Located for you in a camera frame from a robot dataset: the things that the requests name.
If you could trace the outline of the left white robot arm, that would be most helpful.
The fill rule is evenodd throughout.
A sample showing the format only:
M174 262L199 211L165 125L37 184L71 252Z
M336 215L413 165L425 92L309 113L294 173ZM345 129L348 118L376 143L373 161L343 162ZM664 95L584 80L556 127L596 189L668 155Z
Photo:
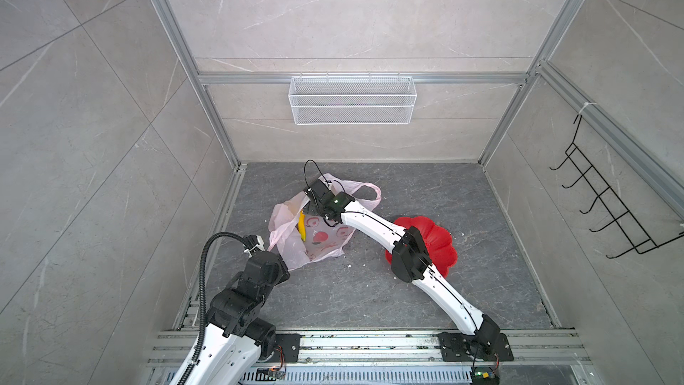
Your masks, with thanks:
M290 278L280 255L257 251L210 301L199 319L198 337L173 384L237 384L275 348L275 326L260 319L261 308L276 285Z

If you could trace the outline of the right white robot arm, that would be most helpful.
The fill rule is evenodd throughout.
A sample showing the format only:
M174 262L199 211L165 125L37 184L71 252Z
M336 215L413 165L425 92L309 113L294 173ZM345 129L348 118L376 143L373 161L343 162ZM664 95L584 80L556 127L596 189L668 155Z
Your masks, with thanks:
M418 287L448 315L471 356L484 360L513 360L508 338L501 328L441 275L418 228L395 225L365 208L351 194L335 194L322 180L309 184L306 195L323 219L359 230L390 251L395 277Z

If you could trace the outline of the yellow fake banana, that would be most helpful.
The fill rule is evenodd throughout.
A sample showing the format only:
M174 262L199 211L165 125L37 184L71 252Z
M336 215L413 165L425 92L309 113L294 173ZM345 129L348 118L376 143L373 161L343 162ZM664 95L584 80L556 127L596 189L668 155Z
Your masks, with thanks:
M297 231L302 242L306 241L306 215L304 212L299 212L299 218L297 219Z

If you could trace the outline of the pink printed plastic bag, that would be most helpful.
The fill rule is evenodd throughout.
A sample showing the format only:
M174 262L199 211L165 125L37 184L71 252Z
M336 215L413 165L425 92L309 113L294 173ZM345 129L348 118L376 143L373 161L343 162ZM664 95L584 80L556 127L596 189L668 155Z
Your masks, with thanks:
M306 215L305 242L301 241L297 231L297 219L301 211ZM342 256L343 247L354 233L350 226L325 223L303 192L274 207L268 230L269 249L279 251L290 271L326 258Z

